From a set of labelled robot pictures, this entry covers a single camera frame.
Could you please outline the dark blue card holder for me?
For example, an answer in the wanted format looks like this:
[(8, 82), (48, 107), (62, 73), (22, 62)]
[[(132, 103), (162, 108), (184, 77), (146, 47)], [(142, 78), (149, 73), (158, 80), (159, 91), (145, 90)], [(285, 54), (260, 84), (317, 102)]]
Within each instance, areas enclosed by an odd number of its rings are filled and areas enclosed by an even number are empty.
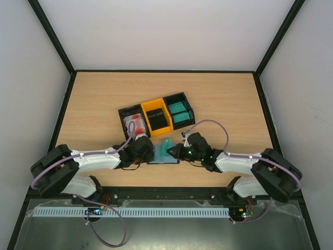
[(167, 150), (174, 146), (170, 140), (163, 141), (161, 144), (153, 145), (153, 160), (149, 165), (179, 164), (180, 161), (172, 157)]

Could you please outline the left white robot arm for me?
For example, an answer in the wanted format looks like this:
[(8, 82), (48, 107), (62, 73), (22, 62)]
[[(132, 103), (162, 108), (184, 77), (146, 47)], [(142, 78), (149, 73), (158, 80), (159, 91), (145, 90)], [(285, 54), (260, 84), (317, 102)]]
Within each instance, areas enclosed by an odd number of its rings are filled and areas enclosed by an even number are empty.
[(83, 173), (96, 170), (127, 169), (133, 164), (153, 160), (153, 143), (145, 135), (122, 145), (115, 145), (97, 151), (70, 150), (62, 144), (30, 169), (33, 181), (31, 188), (38, 190), (43, 198), (58, 194), (74, 194), (84, 198), (97, 191), (97, 180)]

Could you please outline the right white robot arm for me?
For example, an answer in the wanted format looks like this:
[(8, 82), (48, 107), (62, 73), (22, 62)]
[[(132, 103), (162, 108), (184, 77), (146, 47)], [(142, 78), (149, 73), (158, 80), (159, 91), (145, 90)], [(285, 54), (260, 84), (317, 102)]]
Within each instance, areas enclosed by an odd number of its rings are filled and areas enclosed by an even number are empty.
[(209, 172), (237, 172), (228, 185), (227, 199), (238, 204), (250, 196), (268, 195), (279, 202), (287, 202), (301, 189), (302, 173), (272, 148), (262, 153), (235, 154), (212, 148), (200, 133), (186, 136), (184, 143), (167, 149), (175, 159), (194, 163)]

